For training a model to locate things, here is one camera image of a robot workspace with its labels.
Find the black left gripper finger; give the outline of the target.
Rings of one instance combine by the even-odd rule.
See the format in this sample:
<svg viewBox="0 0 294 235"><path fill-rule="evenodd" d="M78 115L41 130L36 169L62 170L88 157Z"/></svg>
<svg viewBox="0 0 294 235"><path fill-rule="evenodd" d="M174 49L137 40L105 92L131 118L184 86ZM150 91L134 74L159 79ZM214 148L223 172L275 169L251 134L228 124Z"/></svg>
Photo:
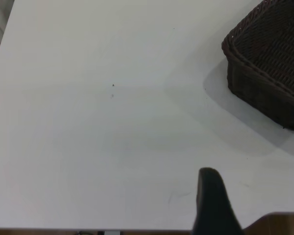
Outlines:
<svg viewBox="0 0 294 235"><path fill-rule="evenodd" d="M241 228L218 171L199 170L193 235L241 235Z"/></svg>

